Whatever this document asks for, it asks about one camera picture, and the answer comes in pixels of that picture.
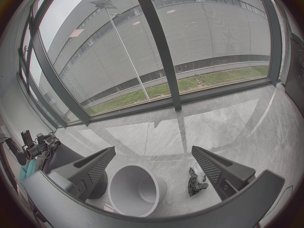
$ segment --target overcast sky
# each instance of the overcast sky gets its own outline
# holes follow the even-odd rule
[[[41,37],[47,51],[64,20],[81,1],[82,0],[54,0],[52,2],[39,26]],[[39,86],[41,68],[35,57],[34,53],[32,53],[30,72],[37,86]]]

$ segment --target black cushion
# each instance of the black cushion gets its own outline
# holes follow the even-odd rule
[[[75,151],[73,151],[62,143],[55,149],[55,151],[52,152],[51,157],[48,158],[45,162],[42,171],[45,174],[49,174],[52,170],[56,168],[70,164],[82,158],[82,155],[76,153]],[[104,171],[101,174],[101,178],[98,180],[92,192],[90,193],[88,199],[100,198],[107,189],[107,183],[108,177],[107,173]]]

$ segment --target building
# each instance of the building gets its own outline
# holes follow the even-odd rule
[[[54,37],[48,56],[84,109],[140,90],[106,12],[82,0]],[[138,0],[107,0],[117,30],[145,86],[166,83],[153,35]],[[262,0],[152,0],[177,79],[228,69],[268,66],[271,40]],[[80,34],[70,37],[75,29]],[[50,104],[71,114],[42,74]]]

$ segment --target grass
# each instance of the grass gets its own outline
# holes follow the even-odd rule
[[[253,67],[243,69],[233,69],[223,72],[203,74],[191,78],[184,78],[177,81],[179,91],[184,91],[189,88],[197,87],[200,84],[196,79],[203,79],[204,85],[217,84],[224,81],[253,78],[268,74],[268,67]],[[161,95],[169,95],[169,85],[162,84],[146,88],[149,98],[154,98]],[[145,100],[145,94],[142,90],[138,90],[122,97],[101,103],[87,109],[89,114],[97,114],[107,110],[115,109],[125,105],[129,105],[138,101]]]

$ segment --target lamp post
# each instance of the lamp post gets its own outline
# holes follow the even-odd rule
[[[132,60],[131,60],[131,58],[130,58],[128,52],[127,52],[127,49],[126,49],[126,47],[125,47],[123,41],[121,40],[120,35],[119,35],[119,33],[118,33],[117,29],[116,29],[116,26],[114,25],[114,22],[113,22],[113,20],[112,20],[110,14],[109,14],[109,12],[108,12],[108,10],[107,10],[107,8],[117,9],[117,7],[115,7],[112,3],[110,3],[110,2],[108,2],[108,1],[106,1],[106,0],[98,0],[98,1],[89,2],[89,3],[95,4],[95,6],[96,6],[97,8],[105,9],[105,12],[107,13],[107,15],[108,15],[108,17],[109,17],[109,19],[110,19],[110,21],[111,21],[111,24],[112,24],[112,26],[113,26],[113,28],[114,28],[114,30],[115,30],[115,32],[116,32],[116,35],[117,35],[117,37],[118,37],[118,39],[119,39],[119,41],[120,41],[120,43],[121,43],[121,45],[122,45],[122,47],[123,47],[123,49],[124,49],[126,55],[127,55],[127,58],[129,59],[129,62],[130,62],[131,66],[132,66],[132,68],[133,68],[133,70],[134,70],[134,73],[135,73],[135,75],[136,75],[136,77],[137,77],[137,79],[138,79],[138,81],[139,81],[139,84],[140,84],[140,86],[141,86],[143,92],[145,93],[146,99],[147,99],[147,101],[150,101],[150,98],[149,98],[149,96],[148,96],[148,94],[147,94],[147,92],[146,92],[146,89],[145,89],[145,87],[143,86],[143,84],[142,84],[142,82],[141,82],[141,79],[139,78],[139,75],[138,75],[138,73],[137,73],[137,71],[136,71],[136,69],[135,69],[135,66],[134,66],[134,64],[133,64],[133,62],[132,62]]]

